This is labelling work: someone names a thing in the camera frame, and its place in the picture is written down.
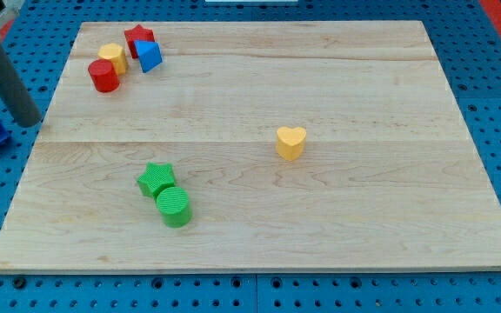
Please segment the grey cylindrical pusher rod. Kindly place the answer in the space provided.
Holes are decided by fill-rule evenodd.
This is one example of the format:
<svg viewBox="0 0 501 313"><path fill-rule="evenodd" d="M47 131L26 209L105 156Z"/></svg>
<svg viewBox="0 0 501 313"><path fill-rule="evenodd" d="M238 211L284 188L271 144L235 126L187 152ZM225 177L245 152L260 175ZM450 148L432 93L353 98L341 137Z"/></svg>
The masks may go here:
<svg viewBox="0 0 501 313"><path fill-rule="evenodd" d="M34 126L42 115L0 44L0 98L16 123L23 128Z"/></svg>

